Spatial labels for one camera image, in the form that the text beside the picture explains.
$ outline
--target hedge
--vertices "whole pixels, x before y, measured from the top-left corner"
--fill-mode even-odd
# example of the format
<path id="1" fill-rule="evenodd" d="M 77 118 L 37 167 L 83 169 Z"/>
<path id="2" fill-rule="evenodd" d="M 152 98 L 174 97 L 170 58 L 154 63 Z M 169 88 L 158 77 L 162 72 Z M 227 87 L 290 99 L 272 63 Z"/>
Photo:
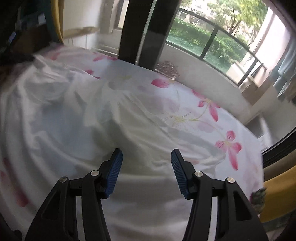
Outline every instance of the hedge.
<path id="1" fill-rule="evenodd" d="M 181 19 L 175 19 L 169 35 L 180 37 L 190 43 L 205 47 L 212 32 L 199 26 L 186 23 Z M 222 64 L 232 64 L 235 60 L 242 61 L 247 50 L 231 37 L 223 32 L 218 32 L 209 51 L 217 57 Z"/>

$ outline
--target white bed sheet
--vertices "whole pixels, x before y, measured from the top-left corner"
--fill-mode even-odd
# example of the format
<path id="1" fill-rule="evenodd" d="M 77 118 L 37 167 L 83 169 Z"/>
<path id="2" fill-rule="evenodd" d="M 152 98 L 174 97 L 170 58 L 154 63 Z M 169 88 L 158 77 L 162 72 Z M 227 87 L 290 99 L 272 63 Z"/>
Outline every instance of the white bed sheet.
<path id="1" fill-rule="evenodd" d="M 234 177 L 248 198 L 263 186 L 256 137 L 200 93 L 85 49 L 45 57 L 1 92 L 0 212 L 13 229 L 26 233 L 61 176 L 83 177 L 115 148 L 124 160 L 102 201 L 112 240 L 182 240 L 191 201 L 171 166 L 175 148 L 210 177 Z M 209 240 L 214 231 L 213 222 Z"/>

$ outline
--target black metal railing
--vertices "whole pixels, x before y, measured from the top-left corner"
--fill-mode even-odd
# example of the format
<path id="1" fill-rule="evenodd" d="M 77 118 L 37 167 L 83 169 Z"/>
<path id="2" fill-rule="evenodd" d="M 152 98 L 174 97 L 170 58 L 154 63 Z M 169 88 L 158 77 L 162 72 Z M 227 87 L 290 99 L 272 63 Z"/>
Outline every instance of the black metal railing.
<path id="1" fill-rule="evenodd" d="M 263 63 L 259 61 L 259 59 L 255 56 L 255 54 L 253 54 L 253 53 L 249 50 L 249 48 L 248 48 L 244 43 L 242 43 L 239 39 L 233 37 L 229 32 L 227 32 L 226 30 L 224 30 L 222 27 L 220 27 L 219 25 L 217 25 L 217 24 L 211 22 L 210 20 L 208 20 L 208 19 L 206 19 L 206 18 L 204 18 L 204 17 L 202 17 L 202 16 L 200 16 L 200 15 L 198 15 L 198 14 L 196 14 L 196 13 L 190 12 L 190 11 L 185 10 L 185 9 L 183 9 L 183 8 L 179 8 L 179 11 L 180 11 L 180 12 L 183 12 L 183 13 L 186 13 L 186 14 L 188 14 L 188 15 L 194 16 L 194 17 L 196 17 L 196 18 L 198 18 L 198 19 L 200 19 L 200 20 L 202 20 L 202 21 L 204 21 L 204 22 L 206 22 L 206 23 L 212 25 L 212 26 L 214 27 L 214 30 L 212 31 L 212 34 L 211 34 L 211 36 L 209 37 L 209 40 L 207 41 L 205 47 L 203 48 L 203 51 L 202 51 L 202 53 L 201 53 L 200 56 L 198 56 L 197 54 L 193 53 L 192 51 L 189 51 L 188 49 L 183 48 L 182 46 L 177 45 L 177 44 L 175 44 L 175 43 L 172 43 L 172 42 L 170 42 L 170 41 L 166 41 L 167 44 L 169 44 L 169 45 L 171 45 L 171 46 L 173 46 L 173 47 L 179 48 L 179 49 L 181 49 L 182 51 L 184 51 L 184 52 L 186 52 L 186 53 L 188 53 L 188 54 L 190 54 L 190 55 L 192 55 L 192 56 L 194 56 L 194 57 L 196 57 L 196 58 L 198 58 L 198 59 L 200 59 L 200 60 L 206 62 L 206 63 L 209 64 L 211 67 L 215 68 L 217 71 L 219 71 L 220 73 L 222 73 L 223 75 L 225 75 L 227 78 L 229 78 L 229 79 L 230 79 L 234 84 L 236 84 L 237 86 L 240 86 L 240 85 L 243 83 L 243 81 L 244 81 L 249 75 L 251 75 L 252 77 L 255 77 L 256 74 L 259 72 L 259 70 L 260 70 L 261 68 L 266 69 L 266 68 L 264 67 Z M 248 68 L 248 70 L 245 72 L 245 74 L 243 75 L 243 77 L 240 79 L 239 82 L 237 82 L 237 81 L 235 82 L 235 81 L 232 80 L 229 76 L 227 76 L 226 73 L 224 73 L 223 71 L 219 70 L 216 66 L 214 66 L 214 65 L 211 64 L 211 63 L 209 63 L 208 61 L 204 60 L 204 57 L 206 56 L 207 52 L 209 51 L 210 46 L 211 46 L 211 44 L 213 43 L 213 41 L 214 41 L 214 39 L 215 39 L 215 37 L 216 37 L 218 31 L 221 31 L 221 32 L 223 32 L 224 34 L 226 34 L 227 36 L 229 36 L 230 38 L 232 38 L 232 39 L 233 39 L 234 41 L 236 41 L 239 45 L 241 45 L 241 46 L 246 50 L 246 52 L 248 52 L 248 53 L 251 55 L 251 57 L 254 57 L 254 61 L 253 61 L 253 63 L 252 63 L 251 66 Z M 254 70 L 254 71 L 251 73 L 251 71 L 255 68 L 255 66 L 257 65 L 257 63 L 260 63 L 260 66 L 257 67 L 256 70 Z"/>

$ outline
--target blue gripper pad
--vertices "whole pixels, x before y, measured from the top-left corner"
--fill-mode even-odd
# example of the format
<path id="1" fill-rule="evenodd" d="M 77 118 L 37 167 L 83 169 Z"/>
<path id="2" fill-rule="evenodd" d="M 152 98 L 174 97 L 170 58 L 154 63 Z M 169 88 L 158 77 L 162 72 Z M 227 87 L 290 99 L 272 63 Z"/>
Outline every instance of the blue gripper pad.
<path id="1" fill-rule="evenodd" d="M 122 165 L 122 151 L 116 148 L 110 158 L 101 164 L 99 172 L 102 174 L 104 186 L 104 198 L 108 198 L 113 193 L 117 177 Z"/>
<path id="2" fill-rule="evenodd" d="M 184 161 L 178 149 L 172 151 L 170 159 L 181 194 L 188 200 L 192 199 L 190 194 L 196 191 L 192 176 L 195 172 L 193 165 L 190 162 Z"/>

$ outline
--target silver pin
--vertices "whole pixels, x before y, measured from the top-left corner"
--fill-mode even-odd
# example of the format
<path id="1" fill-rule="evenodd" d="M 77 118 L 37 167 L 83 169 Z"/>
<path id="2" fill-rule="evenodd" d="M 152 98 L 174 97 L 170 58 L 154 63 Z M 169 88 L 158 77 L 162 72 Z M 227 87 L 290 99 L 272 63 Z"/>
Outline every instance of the silver pin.
<path id="1" fill-rule="evenodd" d="M 235 179 L 233 177 L 228 177 L 227 178 L 227 182 L 234 183 L 235 182 Z"/>
<path id="2" fill-rule="evenodd" d="M 64 183 L 65 181 L 67 181 L 67 177 L 61 177 L 61 178 L 59 179 L 59 181 L 60 181 L 61 183 Z"/>
<path id="3" fill-rule="evenodd" d="M 194 175 L 197 177 L 202 177 L 203 173 L 201 171 L 196 171 Z"/>
<path id="4" fill-rule="evenodd" d="M 97 176 L 97 175 L 99 175 L 100 174 L 100 172 L 98 171 L 98 170 L 93 170 L 92 172 L 91 172 L 91 175 L 92 176 Z"/>

